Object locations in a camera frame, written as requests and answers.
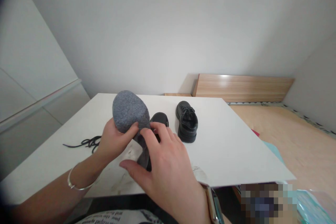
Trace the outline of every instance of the mattress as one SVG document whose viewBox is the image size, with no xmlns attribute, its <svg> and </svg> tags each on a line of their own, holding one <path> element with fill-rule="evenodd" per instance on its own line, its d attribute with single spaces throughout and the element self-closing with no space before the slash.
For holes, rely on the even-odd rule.
<svg viewBox="0 0 336 224">
<path fill-rule="evenodd" d="M 230 106 L 260 139 L 274 144 L 296 176 L 296 189 L 326 192 L 336 201 L 336 140 L 282 107 Z"/>
</svg>

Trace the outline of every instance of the white table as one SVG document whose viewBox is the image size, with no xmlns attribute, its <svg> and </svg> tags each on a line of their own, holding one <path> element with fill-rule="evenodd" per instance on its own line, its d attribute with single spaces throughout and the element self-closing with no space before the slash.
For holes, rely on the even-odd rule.
<svg viewBox="0 0 336 224">
<path fill-rule="evenodd" d="M 92 149 L 67 148 L 82 140 L 101 135 L 112 117 L 116 94 L 97 94 L 68 122 L 56 131 L 33 154 L 2 182 L 6 203 L 19 204 L 71 167 L 91 155 Z M 199 180 L 211 186 L 229 186 L 295 179 L 266 145 L 249 129 L 221 98 L 139 95 L 149 115 L 164 112 L 173 132 L 178 120 L 175 108 L 188 101 L 198 117 L 197 137 L 186 143 L 194 172 Z M 142 149 L 134 141 L 102 172 L 86 197 L 143 193 L 142 189 L 118 166 L 123 159 L 134 159 Z"/>
</svg>

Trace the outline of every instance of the black leather shoe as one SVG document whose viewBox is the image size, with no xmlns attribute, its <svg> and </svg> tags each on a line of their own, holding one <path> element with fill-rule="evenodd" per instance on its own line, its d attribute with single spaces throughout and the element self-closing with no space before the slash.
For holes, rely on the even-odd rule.
<svg viewBox="0 0 336 224">
<path fill-rule="evenodd" d="M 157 112 L 155 115 L 153 115 L 152 119 L 150 120 L 150 122 L 158 122 L 158 123 L 163 123 L 166 127 L 169 127 L 169 122 L 168 122 L 168 117 L 166 116 L 165 113 L 162 112 Z M 161 139 L 159 137 L 158 134 L 155 135 L 156 139 L 158 140 L 158 142 L 161 142 Z M 152 163 L 151 163 L 151 158 L 149 157 L 149 161 L 148 161 L 148 165 L 146 167 L 147 171 L 151 171 L 152 170 Z"/>
<path fill-rule="evenodd" d="M 198 120 L 195 110 L 186 101 L 180 101 L 176 107 L 176 116 L 180 121 L 178 137 L 182 142 L 192 143 L 196 139 Z"/>
</svg>

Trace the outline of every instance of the shoelace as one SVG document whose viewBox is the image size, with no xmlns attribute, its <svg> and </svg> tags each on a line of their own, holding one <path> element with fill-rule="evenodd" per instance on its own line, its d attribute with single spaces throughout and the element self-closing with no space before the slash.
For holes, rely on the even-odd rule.
<svg viewBox="0 0 336 224">
<path fill-rule="evenodd" d="M 183 117 L 184 117 L 184 115 L 187 115 L 188 118 L 189 118 L 191 113 L 195 113 L 195 110 L 192 107 L 186 107 L 186 106 L 181 106 L 181 111 L 182 111 Z M 190 119 L 183 119 L 183 120 L 184 121 L 189 121 L 189 122 L 194 121 L 194 120 L 190 120 Z"/>
<path fill-rule="evenodd" d="M 66 145 L 66 144 L 63 144 L 63 145 L 66 146 L 66 147 L 69 147 L 69 148 L 77 148 L 77 147 L 81 147 L 81 146 L 86 145 L 86 144 L 87 144 L 86 147 L 89 147 L 89 148 L 94 146 L 93 149 L 92 149 L 92 154 L 93 154 L 93 152 L 99 146 L 99 143 L 100 143 L 100 141 L 98 143 L 96 143 L 96 140 L 98 140 L 101 137 L 102 136 L 95 136 L 94 138 L 91 138 L 91 139 L 85 139 L 81 142 L 80 145 L 76 145 L 76 146 L 71 146 L 71 145 Z"/>
</svg>

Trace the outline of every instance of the bracelet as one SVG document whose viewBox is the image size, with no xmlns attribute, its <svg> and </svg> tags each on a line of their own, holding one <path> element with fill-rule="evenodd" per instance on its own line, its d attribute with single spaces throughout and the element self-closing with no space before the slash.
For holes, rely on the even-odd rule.
<svg viewBox="0 0 336 224">
<path fill-rule="evenodd" d="M 70 187 L 70 189 L 76 189 L 78 191 L 83 191 L 83 190 L 86 190 L 88 188 L 90 188 L 91 186 L 93 186 L 99 179 L 100 175 L 98 176 L 98 178 L 91 184 L 91 185 L 88 185 L 87 187 L 84 187 L 84 188 L 77 188 L 74 184 L 71 183 L 70 181 L 70 175 L 71 175 L 71 172 L 72 170 L 78 165 L 76 164 L 69 172 L 69 175 L 68 175 L 68 186 Z"/>
</svg>

